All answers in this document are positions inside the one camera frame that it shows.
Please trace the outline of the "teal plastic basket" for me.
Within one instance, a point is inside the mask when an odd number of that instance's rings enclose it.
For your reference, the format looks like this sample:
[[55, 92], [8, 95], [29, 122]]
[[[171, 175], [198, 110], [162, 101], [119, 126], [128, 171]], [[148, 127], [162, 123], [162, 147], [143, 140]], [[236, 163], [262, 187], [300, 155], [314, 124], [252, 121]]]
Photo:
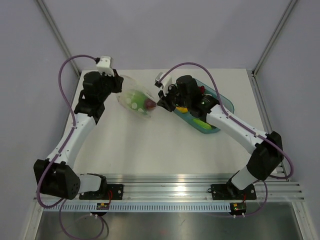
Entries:
[[[203, 82], [199, 81], [198, 79], [195, 79], [198, 87], [201, 87], [201, 86], [204, 86], [205, 87], [205, 91], [204, 91], [204, 94], [207, 94], [207, 95], [211, 95], [213, 96], [215, 99], [218, 99], [217, 97], [217, 93], [216, 91], [209, 87], [208, 85], [204, 84]], [[234, 113], [235, 112], [235, 107], [234, 107], [234, 104], [228, 99], [226, 98], [224, 95], [220, 94], [220, 98], [222, 100], [222, 104], [223, 106], [226, 108], [227, 111], [231, 112], [231, 113]], [[207, 129], [204, 129], [204, 128], [201, 128], [199, 127], [194, 121], [193, 119], [197, 119], [195, 118], [194, 116], [192, 116], [189, 112], [187, 113], [181, 113], [179, 111], [177, 111], [176, 109], [173, 111], [179, 118], [181, 118], [183, 121], [185, 121], [186, 123], [188, 123], [191, 127], [193, 127], [194, 129], [196, 129], [197, 131], [199, 131], [200, 133], [202, 134], [215, 134], [217, 132], [220, 131], [219, 128], [217, 128], [216, 126], [214, 125], [211, 125], [212, 126], [212, 129], [211, 130], [207, 130]]]

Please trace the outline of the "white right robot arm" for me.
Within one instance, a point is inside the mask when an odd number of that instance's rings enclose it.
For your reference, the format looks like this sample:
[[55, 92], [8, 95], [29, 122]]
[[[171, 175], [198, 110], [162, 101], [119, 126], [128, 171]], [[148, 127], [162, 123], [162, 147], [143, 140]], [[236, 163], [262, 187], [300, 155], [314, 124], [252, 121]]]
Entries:
[[159, 88], [159, 107], [169, 112], [186, 108], [193, 117], [224, 131], [250, 154], [246, 166], [224, 185], [224, 197], [239, 198], [248, 186], [267, 179], [284, 159], [282, 139], [277, 132], [259, 131], [242, 121], [225, 108], [218, 95], [206, 93], [205, 88], [198, 86], [192, 76], [183, 75], [173, 83], [170, 76], [160, 73], [154, 84]]

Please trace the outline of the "dark red plum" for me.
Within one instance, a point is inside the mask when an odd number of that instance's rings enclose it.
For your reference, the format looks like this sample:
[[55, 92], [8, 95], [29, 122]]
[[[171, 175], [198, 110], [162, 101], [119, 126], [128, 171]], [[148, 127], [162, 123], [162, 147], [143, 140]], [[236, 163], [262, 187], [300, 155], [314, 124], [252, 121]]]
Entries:
[[151, 100], [149, 98], [144, 101], [144, 108], [147, 111], [154, 110], [156, 106], [157, 106], [157, 104], [153, 100]]

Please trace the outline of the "green white lettuce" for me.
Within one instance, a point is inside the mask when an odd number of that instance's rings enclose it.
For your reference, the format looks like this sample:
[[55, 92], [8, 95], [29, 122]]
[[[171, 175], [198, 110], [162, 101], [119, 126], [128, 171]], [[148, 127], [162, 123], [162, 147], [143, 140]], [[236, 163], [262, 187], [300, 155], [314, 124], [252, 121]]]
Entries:
[[131, 109], [135, 111], [138, 111], [139, 109], [142, 109], [143, 111], [146, 110], [144, 103], [148, 98], [143, 92], [138, 90], [130, 91], [128, 93], [128, 98], [130, 99], [129, 106]]

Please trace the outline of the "clear dotted zip bag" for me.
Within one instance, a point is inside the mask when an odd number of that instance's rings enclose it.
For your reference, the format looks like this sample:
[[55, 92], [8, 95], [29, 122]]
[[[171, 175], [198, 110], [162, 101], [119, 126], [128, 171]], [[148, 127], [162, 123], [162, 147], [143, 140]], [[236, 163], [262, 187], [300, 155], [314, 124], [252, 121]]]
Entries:
[[121, 77], [123, 78], [122, 89], [116, 94], [119, 104], [142, 118], [150, 118], [157, 107], [155, 98], [132, 77], [127, 75]]

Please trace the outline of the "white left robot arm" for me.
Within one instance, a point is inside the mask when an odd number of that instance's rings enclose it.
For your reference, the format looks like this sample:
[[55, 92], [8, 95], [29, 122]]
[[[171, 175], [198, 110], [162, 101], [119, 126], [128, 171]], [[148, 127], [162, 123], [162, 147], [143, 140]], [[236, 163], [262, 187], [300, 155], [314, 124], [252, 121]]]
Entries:
[[72, 110], [69, 133], [45, 160], [38, 159], [33, 166], [37, 196], [45, 194], [64, 200], [72, 200], [77, 195], [84, 200], [112, 196], [106, 177], [96, 173], [77, 174], [73, 166], [87, 136], [105, 111], [105, 100], [110, 94], [122, 91], [123, 81], [113, 68], [84, 75], [78, 103]]

